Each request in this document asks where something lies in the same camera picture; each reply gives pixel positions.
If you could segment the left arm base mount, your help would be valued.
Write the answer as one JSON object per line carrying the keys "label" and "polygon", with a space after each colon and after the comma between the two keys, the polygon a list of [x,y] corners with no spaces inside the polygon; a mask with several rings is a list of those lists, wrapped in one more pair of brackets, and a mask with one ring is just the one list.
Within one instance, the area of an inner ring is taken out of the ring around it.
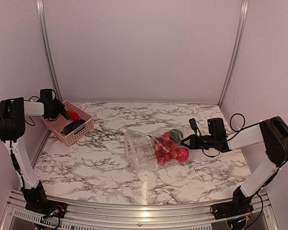
{"label": "left arm base mount", "polygon": [[46,198],[44,200],[27,201],[25,208],[35,213],[43,214],[44,218],[59,217],[61,219],[65,216],[67,204]]}

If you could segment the red fake tomato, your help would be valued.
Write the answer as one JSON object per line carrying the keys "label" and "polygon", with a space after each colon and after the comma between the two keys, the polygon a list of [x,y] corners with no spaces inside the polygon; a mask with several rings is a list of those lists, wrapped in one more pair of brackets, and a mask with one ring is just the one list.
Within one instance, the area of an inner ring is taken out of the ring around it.
{"label": "red fake tomato", "polygon": [[187,148],[179,148],[177,150],[176,160],[179,162],[185,162],[189,158],[189,150]]}

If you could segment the green fake leafy vegetable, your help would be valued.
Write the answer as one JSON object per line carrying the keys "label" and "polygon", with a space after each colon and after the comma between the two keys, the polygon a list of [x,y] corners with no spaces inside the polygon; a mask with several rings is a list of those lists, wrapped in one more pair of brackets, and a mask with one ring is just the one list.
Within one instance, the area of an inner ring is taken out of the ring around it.
{"label": "green fake leafy vegetable", "polygon": [[177,143],[181,142],[181,140],[183,140],[183,132],[178,130],[178,129],[171,129],[170,131],[171,137],[170,139],[172,141],[175,141]]}

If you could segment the left aluminium frame post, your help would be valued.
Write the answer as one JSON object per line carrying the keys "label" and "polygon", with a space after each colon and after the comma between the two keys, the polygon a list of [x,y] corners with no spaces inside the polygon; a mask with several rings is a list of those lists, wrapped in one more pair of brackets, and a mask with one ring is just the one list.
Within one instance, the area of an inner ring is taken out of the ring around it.
{"label": "left aluminium frame post", "polygon": [[48,38],[44,1],[36,0],[36,7],[37,7],[37,14],[38,14],[39,26],[40,26],[40,31],[41,31],[42,43],[43,43],[43,47],[44,47],[44,51],[46,55],[46,62],[48,65],[52,85],[56,92],[57,98],[60,101],[63,101],[61,90],[59,87],[59,81],[57,78],[57,74],[55,71],[55,66],[54,66],[54,62],[52,58],[50,42]]}

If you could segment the clear zip top bag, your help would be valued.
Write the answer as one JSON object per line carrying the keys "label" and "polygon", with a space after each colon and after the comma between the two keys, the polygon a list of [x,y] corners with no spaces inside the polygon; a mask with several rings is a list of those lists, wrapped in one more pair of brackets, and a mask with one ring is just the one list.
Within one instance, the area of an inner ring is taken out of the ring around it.
{"label": "clear zip top bag", "polygon": [[135,130],[126,130],[124,132],[124,151],[129,164],[137,172],[154,172],[160,169],[169,168],[191,159],[191,151],[189,150],[189,158],[185,162],[172,160],[159,166],[154,157],[154,137],[159,137],[166,131],[171,129],[158,129],[149,133],[144,133]]}

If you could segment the red fake pepper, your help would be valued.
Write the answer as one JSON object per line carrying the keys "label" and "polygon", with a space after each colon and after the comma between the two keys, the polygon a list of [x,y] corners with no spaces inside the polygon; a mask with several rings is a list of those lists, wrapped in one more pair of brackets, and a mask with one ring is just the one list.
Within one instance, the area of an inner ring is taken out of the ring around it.
{"label": "red fake pepper", "polygon": [[68,110],[67,112],[68,112],[68,114],[69,114],[69,118],[70,118],[72,121],[80,120],[79,115],[78,115],[75,111]]}

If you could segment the pink plastic basket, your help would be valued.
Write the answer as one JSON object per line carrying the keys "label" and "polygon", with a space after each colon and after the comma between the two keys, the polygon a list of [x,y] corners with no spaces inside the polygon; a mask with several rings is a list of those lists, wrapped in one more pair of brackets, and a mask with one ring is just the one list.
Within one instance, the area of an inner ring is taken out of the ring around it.
{"label": "pink plastic basket", "polygon": [[41,117],[41,120],[54,136],[61,140],[66,146],[70,146],[93,129],[93,117],[68,101],[63,101],[62,103],[65,105],[66,110],[76,112],[80,119],[85,122],[69,134],[62,134],[61,131],[63,128],[73,122],[71,119],[67,120],[62,115],[59,115],[58,119],[55,121],[49,121],[44,117]]}

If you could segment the green fake cucumber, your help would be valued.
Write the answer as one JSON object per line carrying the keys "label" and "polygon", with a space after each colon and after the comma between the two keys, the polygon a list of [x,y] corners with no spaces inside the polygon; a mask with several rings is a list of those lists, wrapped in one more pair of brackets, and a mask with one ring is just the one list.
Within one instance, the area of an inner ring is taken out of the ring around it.
{"label": "green fake cucumber", "polygon": [[61,114],[66,120],[69,120],[69,119],[70,119],[70,115],[69,115],[68,111],[65,109],[65,107],[63,107],[63,108],[60,110],[60,114]]}

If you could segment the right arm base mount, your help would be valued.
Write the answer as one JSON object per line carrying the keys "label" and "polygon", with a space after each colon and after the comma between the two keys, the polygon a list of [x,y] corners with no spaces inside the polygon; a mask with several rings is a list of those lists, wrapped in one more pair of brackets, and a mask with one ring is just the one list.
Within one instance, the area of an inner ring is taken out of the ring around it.
{"label": "right arm base mount", "polygon": [[215,219],[230,218],[246,213],[253,212],[254,208],[251,202],[244,205],[235,205],[233,201],[213,204],[210,207],[210,213],[214,215]]}

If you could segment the right aluminium frame post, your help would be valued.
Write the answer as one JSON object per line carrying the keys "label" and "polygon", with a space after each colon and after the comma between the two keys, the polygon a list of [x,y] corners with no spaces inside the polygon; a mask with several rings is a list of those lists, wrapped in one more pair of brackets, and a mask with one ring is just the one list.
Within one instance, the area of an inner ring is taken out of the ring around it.
{"label": "right aluminium frame post", "polygon": [[234,47],[233,47],[233,51],[231,54],[231,58],[230,58],[227,74],[225,77],[225,81],[224,81],[224,84],[222,87],[221,95],[220,95],[219,100],[218,100],[218,106],[220,108],[222,108],[224,103],[225,103],[226,96],[228,94],[231,81],[233,79],[234,70],[235,70],[235,67],[237,64],[237,60],[239,57],[239,53],[240,53],[240,49],[241,49],[241,45],[242,45],[243,37],[244,37],[244,33],[245,33],[249,3],[250,3],[249,0],[242,0],[241,1],[240,16],[239,16],[239,21],[238,21],[238,27],[237,27]]}

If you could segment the aluminium frame post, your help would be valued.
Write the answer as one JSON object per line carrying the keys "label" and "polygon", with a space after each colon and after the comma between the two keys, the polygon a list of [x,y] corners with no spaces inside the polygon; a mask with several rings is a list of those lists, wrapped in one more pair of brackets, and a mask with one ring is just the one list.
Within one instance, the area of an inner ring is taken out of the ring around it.
{"label": "aluminium frame post", "polygon": [[235,70],[235,67],[237,64],[237,60],[239,57],[239,53],[240,53],[240,49],[241,49],[241,45],[242,45],[243,37],[244,37],[244,33],[245,33],[249,3],[250,3],[249,0],[242,0],[241,1],[240,16],[239,16],[239,21],[238,21],[238,27],[237,27],[234,47],[233,47],[233,51],[231,54],[231,58],[230,58],[227,74],[225,77],[225,81],[224,81],[224,84],[222,87],[221,95],[220,95],[219,100],[218,100],[218,106],[220,108],[222,108],[224,103],[225,103],[226,96],[228,94],[231,81],[233,79],[234,70]]}
{"label": "aluminium frame post", "polygon": [[57,98],[60,101],[63,101],[61,90],[59,87],[59,81],[57,78],[57,74],[55,71],[55,66],[54,66],[54,62],[52,58],[50,42],[48,38],[44,1],[36,0],[36,7],[37,7],[37,14],[38,14],[39,26],[40,26],[40,31],[41,31],[42,43],[43,43],[43,47],[44,47],[44,51],[46,55],[46,62],[48,65],[52,85],[56,92]]}

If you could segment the dark purple fake eggplant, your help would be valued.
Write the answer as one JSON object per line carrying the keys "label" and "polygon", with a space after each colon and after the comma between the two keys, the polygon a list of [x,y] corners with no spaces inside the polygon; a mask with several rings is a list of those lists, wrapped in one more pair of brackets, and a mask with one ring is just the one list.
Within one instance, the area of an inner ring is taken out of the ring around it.
{"label": "dark purple fake eggplant", "polygon": [[68,124],[67,126],[65,126],[63,130],[61,131],[61,134],[67,135],[84,123],[85,123],[85,120],[83,119],[75,120],[71,122],[70,124]]}

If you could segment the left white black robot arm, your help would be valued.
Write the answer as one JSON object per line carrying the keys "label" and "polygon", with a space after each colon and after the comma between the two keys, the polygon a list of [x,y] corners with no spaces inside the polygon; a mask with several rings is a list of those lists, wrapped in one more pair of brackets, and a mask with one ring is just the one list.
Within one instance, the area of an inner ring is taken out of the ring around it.
{"label": "left white black robot arm", "polygon": [[26,208],[35,212],[47,213],[55,209],[63,212],[66,204],[47,199],[44,187],[33,170],[24,141],[25,119],[56,119],[63,110],[64,105],[57,99],[53,89],[41,89],[35,102],[22,97],[0,102],[0,140],[8,150],[19,177]]}

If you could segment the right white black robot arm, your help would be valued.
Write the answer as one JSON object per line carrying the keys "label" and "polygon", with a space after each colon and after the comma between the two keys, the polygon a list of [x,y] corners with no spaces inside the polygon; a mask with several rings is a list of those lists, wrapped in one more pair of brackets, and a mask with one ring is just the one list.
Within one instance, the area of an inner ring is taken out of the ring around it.
{"label": "right white black robot arm", "polygon": [[233,193],[228,204],[231,214],[237,215],[247,202],[263,187],[267,186],[288,161],[288,126],[279,116],[242,127],[227,135],[222,118],[208,119],[208,135],[202,135],[195,119],[189,120],[194,134],[181,140],[181,145],[190,150],[215,149],[220,153],[230,152],[247,146],[262,144],[265,157],[251,176]]}

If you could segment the front aluminium rail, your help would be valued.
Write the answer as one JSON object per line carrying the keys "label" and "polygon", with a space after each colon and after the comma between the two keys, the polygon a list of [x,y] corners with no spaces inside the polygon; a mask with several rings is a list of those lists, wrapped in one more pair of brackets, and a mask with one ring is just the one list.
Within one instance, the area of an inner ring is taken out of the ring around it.
{"label": "front aluminium rail", "polygon": [[120,205],[92,203],[52,196],[67,204],[65,217],[42,219],[25,209],[18,191],[11,191],[0,222],[0,230],[34,229],[36,226],[61,230],[228,230],[237,217],[216,220],[210,202],[177,205]]}

